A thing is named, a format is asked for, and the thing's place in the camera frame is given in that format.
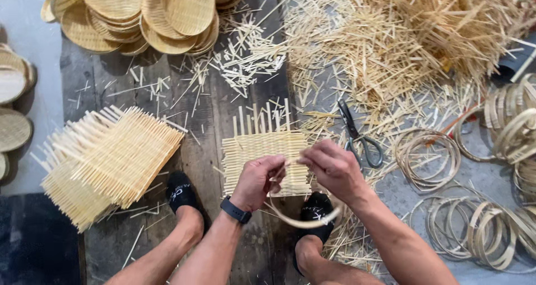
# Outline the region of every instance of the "hand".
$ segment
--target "hand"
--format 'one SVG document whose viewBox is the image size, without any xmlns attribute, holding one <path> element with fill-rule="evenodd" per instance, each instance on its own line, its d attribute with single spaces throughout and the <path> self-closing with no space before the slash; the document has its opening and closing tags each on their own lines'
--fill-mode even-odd
<svg viewBox="0 0 536 285">
<path fill-rule="evenodd" d="M 284 166 L 283 155 L 265 156 L 245 163 L 231 196 L 231 203 L 246 212 L 258 210 L 270 189 L 274 193 L 281 189 L 280 183 L 286 176 L 285 170 L 277 175 L 275 181 L 270 181 L 270 178 L 275 177 Z"/>
<path fill-rule="evenodd" d="M 354 154 L 330 139 L 324 139 L 300 154 L 302 157 L 298 162 L 307 165 L 316 175 L 318 183 L 347 205 L 371 191 L 359 171 Z"/>
</svg>

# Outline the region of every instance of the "black slipper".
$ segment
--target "black slipper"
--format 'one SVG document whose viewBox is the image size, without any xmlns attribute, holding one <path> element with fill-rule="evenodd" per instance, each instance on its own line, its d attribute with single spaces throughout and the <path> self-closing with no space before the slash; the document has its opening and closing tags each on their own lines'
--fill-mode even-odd
<svg viewBox="0 0 536 285">
<path fill-rule="evenodd" d="M 196 188 L 184 172 L 175 171 L 169 175 L 166 199 L 173 213 L 177 212 L 179 206 L 191 206 L 197 209 L 203 216 L 205 225 L 203 234 L 206 234 L 211 224 L 210 218 L 199 200 Z"/>
<path fill-rule="evenodd" d="M 302 212 L 300 214 L 300 219 L 303 221 L 311 220 L 320 220 L 322 217 L 326 216 L 328 213 L 331 213 L 333 206 L 330 199 L 326 194 L 320 192 L 313 192 L 311 197 L 303 204 Z M 327 239 L 330 237 L 333 228 L 335 227 L 335 219 L 328 222 L 327 225 L 317 227 L 315 229 L 299 229 L 298 237 L 296 243 L 308 234 L 313 234 L 320 238 L 322 244 L 325 244 Z M 294 259 L 293 264 L 294 268 L 298 271 L 299 274 L 303 274 L 298 269 L 298 261 L 296 261 L 296 245 L 294 245 Z"/>
</svg>

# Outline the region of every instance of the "scissor handle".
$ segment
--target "scissor handle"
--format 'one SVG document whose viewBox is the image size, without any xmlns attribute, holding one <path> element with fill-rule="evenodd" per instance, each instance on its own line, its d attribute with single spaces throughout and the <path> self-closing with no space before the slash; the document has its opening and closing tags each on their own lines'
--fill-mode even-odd
<svg viewBox="0 0 536 285">
<path fill-rule="evenodd" d="M 368 137 L 368 136 L 362 136 L 361 138 L 359 138 L 359 141 L 363 144 L 363 149 L 365 150 L 365 158 L 367 159 L 367 163 L 369 164 L 370 167 L 373 167 L 373 168 L 379 168 L 382 166 L 383 164 L 383 149 L 382 149 L 382 146 L 380 146 L 379 142 L 377 142 L 376 140 Z M 370 151 L 368 149 L 368 145 L 367 145 L 367 142 L 371 143 L 375 148 L 376 150 L 378 151 L 379 153 L 379 158 L 378 158 L 378 161 L 373 163 L 370 159 L 371 159 L 371 154 L 370 154 Z"/>
<path fill-rule="evenodd" d="M 358 151 L 354 147 L 354 139 L 353 138 L 348 139 L 348 141 L 344 145 L 344 149 L 346 151 L 348 151 L 348 150 L 352 151 L 352 153 L 354 154 L 355 158 L 358 161 L 359 171 L 361 171 L 361 173 L 362 173 L 363 172 L 363 164 L 361 163 L 361 159 L 359 158 Z"/>
</svg>

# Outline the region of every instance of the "woven bamboo square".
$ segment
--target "woven bamboo square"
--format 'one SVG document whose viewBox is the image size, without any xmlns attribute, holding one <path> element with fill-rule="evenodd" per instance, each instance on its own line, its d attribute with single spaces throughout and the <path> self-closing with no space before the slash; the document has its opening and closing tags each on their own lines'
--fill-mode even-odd
<svg viewBox="0 0 536 285">
<path fill-rule="evenodd" d="M 285 99 L 285 107 L 280 114 L 278 106 L 273 111 L 270 104 L 266 103 L 266 112 L 257 112 L 256 104 L 253 104 L 253 117 L 246 116 L 246 125 L 248 134 L 245 134 L 245 125 L 243 121 L 242 107 L 240 112 L 240 134 L 238 135 L 238 126 L 236 117 L 233 118 L 235 136 L 233 138 L 224 138 L 222 148 L 224 159 L 225 184 L 224 195 L 232 195 L 234 188 L 238 183 L 238 178 L 242 173 L 242 168 L 247 161 L 260 158 L 266 155 L 284 155 L 287 159 L 297 159 L 300 156 L 300 150 L 308 147 L 305 135 L 299 130 L 290 130 L 288 100 Z M 274 117 L 276 127 L 272 131 L 271 120 Z M 286 123 L 280 125 L 280 119 L 286 117 Z M 298 196 L 311 193 L 311 185 L 307 182 L 309 170 L 305 165 L 291 163 L 286 168 L 286 177 L 281 182 L 281 191 L 271 194 L 272 197 Z"/>
<path fill-rule="evenodd" d="M 128 208 L 147 190 L 183 136 L 133 107 L 80 158 L 71 179 L 87 183 L 113 203 Z"/>
</svg>

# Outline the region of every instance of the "forearm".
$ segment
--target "forearm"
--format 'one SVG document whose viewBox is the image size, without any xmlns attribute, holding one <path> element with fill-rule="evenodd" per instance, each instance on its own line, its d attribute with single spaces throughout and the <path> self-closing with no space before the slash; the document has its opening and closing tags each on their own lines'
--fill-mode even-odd
<svg viewBox="0 0 536 285">
<path fill-rule="evenodd" d="M 171 284 L 225 284 L 241 233 L 242 224 L 221 211 Z"/>
<path fill-rule="evenodd" d="M 457 284 L 428 244 L 367 189 L 349 205 L 372 237 L 385 266 L 400 284 Z"/>
</svg>

